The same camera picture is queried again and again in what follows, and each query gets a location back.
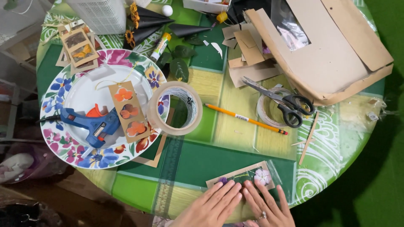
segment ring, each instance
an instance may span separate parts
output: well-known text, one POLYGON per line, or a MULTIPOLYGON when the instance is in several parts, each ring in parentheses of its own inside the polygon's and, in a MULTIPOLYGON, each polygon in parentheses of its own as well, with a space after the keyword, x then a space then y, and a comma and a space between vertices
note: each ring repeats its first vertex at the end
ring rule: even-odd
POLYGON ((265 213, 265 211, 262 212, 262 216, 259 217, 258 220, 261 218, 267 219, 267 213, 265 213))

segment finger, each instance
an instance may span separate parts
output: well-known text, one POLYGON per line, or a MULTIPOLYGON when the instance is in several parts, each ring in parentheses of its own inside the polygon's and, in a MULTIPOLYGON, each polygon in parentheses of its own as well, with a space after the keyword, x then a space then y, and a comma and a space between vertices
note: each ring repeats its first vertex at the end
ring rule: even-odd
POLYGON ((250 206, 252 213, 254 214, 254 217, 259 221, 259 224, 262 226, 269 225, 269 222, 265 218, 262 217, 262 211, 259 208, 259 206, 256 204, 253 196, 249 193, 248 189, 244 188, 243 190, 244 197, 246 198, 246 201, 248 205, 250 206))
POLYGON ((219 214, 223 211, 223 209, 229 205, 229 203, 231 202, 231 200, 237 195, 238 191, 240 191, 241 189, 241 184, 237 183, 235 184, 229 192, 227 192, 227 194, 225 196, 223 196, 223 198, 219 201, 219 203, 216 204, 216 206, 212 209, 213 214, 217 214, 217 216, 219 216, 219 214))
POLYGON ((282 187, 278 185, 276 186, 276 190, 278 191, 282 213, 287 217, 292 216, 292 214, 290 213, 288 201, 286 201, 285 192, 283 191, 282 187))
POLYGON ((252 220, 247 220, 246 224, 248 227, 259 227, 258 224, 255 221, 252 220))
POLYGON ((205 203, 206 209, 211 210, 219 201, 223 198, 223 196, 234 186, 235 182, 230 180, 227 182, 221 189, 216 191, 211 198, 205 203))
POLYGON ((276 205, 274 198, 268 192, 268 189, 264 185, 262 185, 258 180, 255 180, 255 186, 261 191, 262 195, 265 198, 265 201, 267 202, 268 207, 271 209, 274 215, 277 216, 279 219, 283 217, 282 212, 276 205))
POLYGON ((233 196, 232 200, 229 202, 229 204, 223 209, 223 211, 220 213, 219 217, 217 218, 217 220, 219 221, 219 223, 225 223, 225 221, 227 220, 227 218, 233 213, 233 211, 235 210, 237 204, 240 203, 241 200, 241 193, 237 192, 235 196, 233 196))
POLYGON ((218 182, 216 183, 213 187, 209 188, 206 192, 204 192, 197 200, 195 200, 195 203, 198 203, 200 206, 205 204, 211 197, 212 195, 218 191, 221 187, 223 186, 223 182, 218 182))
POLYGON ((270 210, 270 208, 267 206, 267 204, 264 202, 264 200, 258 194, 258 191, 255 189, 255 187, 253 186, 251 181, 245 181, 244 185, 246 186, 246 189, 248 189, 248 192, 251 194, 254 201, 256 202, 258 207, 261 209, 261 211, 265 211, 268 221, 271 224, 278 223, 279 219, 274 215, 274 213, 270 210))

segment hand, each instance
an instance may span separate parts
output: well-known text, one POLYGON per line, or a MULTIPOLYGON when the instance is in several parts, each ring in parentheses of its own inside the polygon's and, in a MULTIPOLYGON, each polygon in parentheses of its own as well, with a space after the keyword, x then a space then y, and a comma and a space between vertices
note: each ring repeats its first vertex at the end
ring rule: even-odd
POLYGON ((280 185, 276 186, 276 189, 279 194, 281 209, 278 208, 267 188, 259 181, 255 181, 255 185, 261 191, 265 201, 250 181, 245 181, 244 185, 243 194, 259 224, 248 220, 247 225, 249 227, 295 227, 285 193, 280 185))
POLYGON ((216 183, 188 208, 186 208, 170 227, 221 227, 240 202, 241 184, 231 180, 224 186, 216 183))

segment white foam ball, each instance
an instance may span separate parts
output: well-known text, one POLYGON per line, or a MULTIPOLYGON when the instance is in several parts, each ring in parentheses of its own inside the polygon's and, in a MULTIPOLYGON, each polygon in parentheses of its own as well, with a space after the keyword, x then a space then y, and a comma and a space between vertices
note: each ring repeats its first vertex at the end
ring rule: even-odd
POLYGON ((173 14, 173 8, 170 5, 165 5, 161 9, 163 11, 164 16, 169 17, 173 14))

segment green carpet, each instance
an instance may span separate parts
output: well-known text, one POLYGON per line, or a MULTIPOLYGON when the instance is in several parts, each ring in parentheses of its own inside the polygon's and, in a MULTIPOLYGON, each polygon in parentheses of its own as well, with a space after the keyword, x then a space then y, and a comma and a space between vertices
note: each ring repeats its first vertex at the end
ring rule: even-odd
POLYGON ((387 110, 357 160, 332 185, 292 209, 296 226, 403 226, 404 204, 404 1, 365 0, 381 40, 394 58, 385 80, 387 110))

